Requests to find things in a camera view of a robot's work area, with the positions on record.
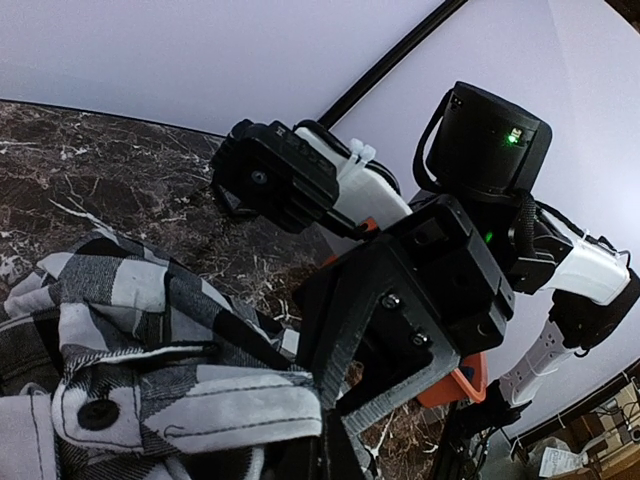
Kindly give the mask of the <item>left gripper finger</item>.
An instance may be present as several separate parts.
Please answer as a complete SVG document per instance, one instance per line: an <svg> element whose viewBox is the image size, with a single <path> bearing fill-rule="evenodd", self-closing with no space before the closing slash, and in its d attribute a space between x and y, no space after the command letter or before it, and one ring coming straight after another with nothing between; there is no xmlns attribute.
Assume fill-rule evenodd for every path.
<svg viewBox="0 0 640 480"><path fill-rule="evenodd" d="M321 433L302 440L300 479L361 480L366 476L346 433L340 414L322 413Z"/></svg>

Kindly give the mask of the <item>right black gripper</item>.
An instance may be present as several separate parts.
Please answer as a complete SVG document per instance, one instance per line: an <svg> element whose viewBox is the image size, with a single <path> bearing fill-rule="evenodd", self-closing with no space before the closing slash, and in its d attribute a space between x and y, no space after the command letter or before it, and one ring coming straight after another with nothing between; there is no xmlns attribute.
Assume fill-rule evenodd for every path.
<svg viewBox="0 0 640 480"><path fill-rule="evenodd" d="M307 278L296 361L357 435L460 356L502 344L514 293L469 210L440 194Z"/></svg>

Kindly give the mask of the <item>black white plaid shirt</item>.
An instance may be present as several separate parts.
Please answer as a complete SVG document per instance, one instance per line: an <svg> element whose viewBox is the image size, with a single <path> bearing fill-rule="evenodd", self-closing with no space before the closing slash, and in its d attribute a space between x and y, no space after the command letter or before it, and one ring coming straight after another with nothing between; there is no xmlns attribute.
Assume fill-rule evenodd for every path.
<svg viewBox="0 0 640 480"><path fill-rule="evenodd" d="M5 479L261 479L316 440L283 328L159 249L104 229L1 299Z"/></svg>

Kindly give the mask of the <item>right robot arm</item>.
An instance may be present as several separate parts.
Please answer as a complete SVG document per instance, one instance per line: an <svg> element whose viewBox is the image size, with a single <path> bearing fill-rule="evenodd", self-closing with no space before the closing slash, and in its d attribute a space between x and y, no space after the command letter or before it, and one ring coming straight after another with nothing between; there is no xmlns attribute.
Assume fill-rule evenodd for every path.
<svg viewBox="0 0 640 480"><path fill-rule="evenodd" d="M457 418L464 437L512 424L549 374L601 343L638 300L620 251L531 196L551 137L521 107L455 84L414 157L425 203L297 291L319 332L321 404L350 432L498 346L517 293L551 290L537 340Z"/></svg>

